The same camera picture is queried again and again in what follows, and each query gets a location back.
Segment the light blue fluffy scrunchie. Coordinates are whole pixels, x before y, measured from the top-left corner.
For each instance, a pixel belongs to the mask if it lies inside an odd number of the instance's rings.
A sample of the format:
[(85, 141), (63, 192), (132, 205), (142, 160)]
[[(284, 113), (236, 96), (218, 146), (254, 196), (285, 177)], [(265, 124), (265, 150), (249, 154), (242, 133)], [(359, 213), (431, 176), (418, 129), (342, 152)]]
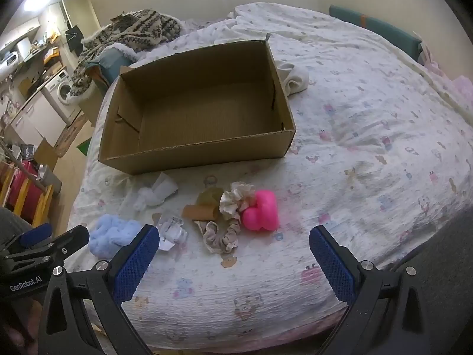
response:
[(110, 260), (121, 247), (133, 241), (141, 228), (141, 223), (136, 220), (124, 220), (116, 215), (105, 214), (90, 232), (90, 252), (99, 259)]

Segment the clear plastic barcode packet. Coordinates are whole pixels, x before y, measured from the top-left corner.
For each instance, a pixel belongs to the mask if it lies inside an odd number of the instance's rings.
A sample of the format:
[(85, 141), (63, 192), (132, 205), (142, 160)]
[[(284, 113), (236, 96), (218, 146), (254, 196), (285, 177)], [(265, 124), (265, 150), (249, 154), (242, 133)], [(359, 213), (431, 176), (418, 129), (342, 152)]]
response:
[(161, 214), (156, 227), (160, 235), (160, 251), (169, 252), (175, 246), (185, 243), (188, 238), (184, 220), (169, 212)]

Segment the brown cardboard tube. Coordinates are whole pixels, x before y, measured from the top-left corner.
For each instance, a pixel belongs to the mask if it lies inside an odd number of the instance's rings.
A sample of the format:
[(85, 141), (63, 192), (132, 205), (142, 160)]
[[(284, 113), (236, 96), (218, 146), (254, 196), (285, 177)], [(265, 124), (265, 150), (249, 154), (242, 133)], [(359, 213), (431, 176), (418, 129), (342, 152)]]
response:
[(189, 204), (184, 207), (181, 216), (194, 221), (216, 221), (219, 214), (219, 209), (216, 205)]

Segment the white sock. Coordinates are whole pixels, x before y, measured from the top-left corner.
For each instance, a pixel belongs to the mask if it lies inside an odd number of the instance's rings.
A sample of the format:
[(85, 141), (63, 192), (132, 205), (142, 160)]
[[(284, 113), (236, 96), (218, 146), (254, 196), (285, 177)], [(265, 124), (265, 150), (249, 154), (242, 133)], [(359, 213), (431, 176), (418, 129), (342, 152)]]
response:
[(145, 208), (158, 207), (177, 191), (177, 183), (169, 175), (161, 172), (151, 187), (142, 187), (138, 190), (133, 209), (141, 212)]

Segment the beige lace scrunchie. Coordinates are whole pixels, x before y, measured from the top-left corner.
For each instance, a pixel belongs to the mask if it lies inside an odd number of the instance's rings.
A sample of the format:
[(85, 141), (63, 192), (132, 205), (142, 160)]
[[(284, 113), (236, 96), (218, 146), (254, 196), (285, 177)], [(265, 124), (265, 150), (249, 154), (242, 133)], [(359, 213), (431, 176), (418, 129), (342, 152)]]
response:
[(241, 223), (237, 219), (215, 221), (195, 221), (202, 235), (205, 248), (212, 254), (230, 254), (238, 247)]

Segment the pink rubber duck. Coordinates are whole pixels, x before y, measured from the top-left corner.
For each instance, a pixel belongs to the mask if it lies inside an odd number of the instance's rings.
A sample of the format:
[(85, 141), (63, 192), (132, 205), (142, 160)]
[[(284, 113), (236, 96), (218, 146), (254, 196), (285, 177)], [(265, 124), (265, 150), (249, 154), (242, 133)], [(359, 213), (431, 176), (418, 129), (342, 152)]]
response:
[(250, 231), (276, 231), (279, 226), (277, 198), (272, 191), (260, 190), (255, 193), (255, 204), (241, 213), (243, 225)]

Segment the olive brown paper scrap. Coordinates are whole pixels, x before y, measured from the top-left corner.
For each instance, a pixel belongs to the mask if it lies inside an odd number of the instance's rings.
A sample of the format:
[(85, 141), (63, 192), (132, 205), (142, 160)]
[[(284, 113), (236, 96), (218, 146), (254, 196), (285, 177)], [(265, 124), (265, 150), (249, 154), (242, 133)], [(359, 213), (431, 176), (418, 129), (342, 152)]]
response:
[(212, 206), (212, 207), (220, 207), (221, 197), (224, 193), (224, 189), (211, 187), (206, 188), (202, 191), (195, 202), (195, 205), (199, 206)]

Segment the cream ruffled scrunchie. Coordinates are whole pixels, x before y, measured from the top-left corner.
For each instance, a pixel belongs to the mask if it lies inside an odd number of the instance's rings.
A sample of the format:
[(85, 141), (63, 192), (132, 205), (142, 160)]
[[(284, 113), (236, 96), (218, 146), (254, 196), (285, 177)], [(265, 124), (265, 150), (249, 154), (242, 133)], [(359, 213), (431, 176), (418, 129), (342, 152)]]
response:
[(220, 199), (220, 213), (225, 219), (239, 219), (240, 214), (256, 204), (256, 189), (252, 184), (233, 182)]

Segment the white kitchen cabinet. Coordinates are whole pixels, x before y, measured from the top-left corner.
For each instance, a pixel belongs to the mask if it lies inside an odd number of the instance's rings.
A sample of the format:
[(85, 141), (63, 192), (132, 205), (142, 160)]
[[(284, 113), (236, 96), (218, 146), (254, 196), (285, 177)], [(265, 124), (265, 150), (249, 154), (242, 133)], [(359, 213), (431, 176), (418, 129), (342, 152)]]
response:
[(28, 99), (10, 125), (22, 143), (38, 146), (46, 139), (52, 147), (66, 128), (66, 123), (40, 91)]

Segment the white patterned bed quilt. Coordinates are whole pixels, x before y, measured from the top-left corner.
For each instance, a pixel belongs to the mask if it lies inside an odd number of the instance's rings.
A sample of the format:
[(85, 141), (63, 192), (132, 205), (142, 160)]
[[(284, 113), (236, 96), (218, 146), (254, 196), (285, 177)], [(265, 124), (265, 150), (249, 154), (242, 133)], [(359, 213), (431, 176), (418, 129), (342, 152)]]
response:
[(225, 19), (140, 58), (243, 39), (305, 68), (289, 97), (296, 135), (283, 159), (172, 170), (178, 214), (206, 188), (237, 181), (274, 191), (281, 226), (242, 231), (236, 250), (207, 250), (198, 228), (158, 252), (124, 310), (154, 350), (252, 351), (334, 326), (345, 306), (308, 244), (324, 225), (379, 267), (402, 259), (472, 205), (472, 107), (444, 79), (368, 30), (276, 3), (240, 5)]

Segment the white washing machine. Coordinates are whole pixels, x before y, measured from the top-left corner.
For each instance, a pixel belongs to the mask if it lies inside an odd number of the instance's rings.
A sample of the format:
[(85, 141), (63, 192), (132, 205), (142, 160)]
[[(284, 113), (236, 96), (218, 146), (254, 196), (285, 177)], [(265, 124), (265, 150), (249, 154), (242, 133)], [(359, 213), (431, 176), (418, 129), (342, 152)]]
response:
[(72, 80), (67, 69), (63, 67), (45, 82), (44, 87), (41, 89), (46, 100), (68, 126), (74, 122), (80, 112), (80, 108), (77, 105), (67, 103), (71, 85)]

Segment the brown cardboard box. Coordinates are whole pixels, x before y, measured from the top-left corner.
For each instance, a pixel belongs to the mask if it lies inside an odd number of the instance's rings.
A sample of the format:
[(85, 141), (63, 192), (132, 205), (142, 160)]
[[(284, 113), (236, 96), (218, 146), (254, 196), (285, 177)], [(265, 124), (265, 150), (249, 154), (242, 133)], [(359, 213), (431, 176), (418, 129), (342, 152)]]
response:
[(99, 161), (138, 175), (281, 158), (295, 133), (268, 41), (223, 43), (123, 69)]

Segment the teal cushion with fleece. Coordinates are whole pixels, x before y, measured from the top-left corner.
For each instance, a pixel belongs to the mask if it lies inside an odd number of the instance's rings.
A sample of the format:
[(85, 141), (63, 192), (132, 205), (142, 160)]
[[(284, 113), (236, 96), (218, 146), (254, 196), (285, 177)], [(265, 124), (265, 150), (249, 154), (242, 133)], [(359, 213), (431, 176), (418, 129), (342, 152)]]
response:
[(106, 93), (110, 85), (120, 73), (121, 67), (129, 67), (139, 59), (138, 54), (129, 46), (113, 43), (87, 62), (86, 75), (92, 79), (102, 93)]

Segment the cream folded cloth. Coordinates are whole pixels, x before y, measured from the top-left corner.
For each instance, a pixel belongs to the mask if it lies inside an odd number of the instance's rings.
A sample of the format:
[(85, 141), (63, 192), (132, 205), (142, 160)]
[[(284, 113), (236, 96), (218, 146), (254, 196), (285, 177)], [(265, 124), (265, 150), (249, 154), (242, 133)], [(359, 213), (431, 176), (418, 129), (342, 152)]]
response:
[(308, 88), (310, 74), (305, 67), (291, 62), (277, 61), (276, 68), (286, 96), (300, 93)]

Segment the patterned knit blanket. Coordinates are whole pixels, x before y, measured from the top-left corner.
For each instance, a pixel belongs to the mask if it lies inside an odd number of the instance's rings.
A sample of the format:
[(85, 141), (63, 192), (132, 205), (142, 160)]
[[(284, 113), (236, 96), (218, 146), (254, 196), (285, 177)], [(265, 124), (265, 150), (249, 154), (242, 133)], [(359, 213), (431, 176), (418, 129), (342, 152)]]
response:
[(110, 24), (81, 41), (83, 51), (71, 76), (72, 87), (69, 100), (83, 95), (91, 84), (86, 74), (89, 62), (114, 45), (125, 47), (128, 53), (150, 51), (163, 43), (169, 43), (184, 33), (182, 23), (172, 16), (154, 9), (121, 13)]

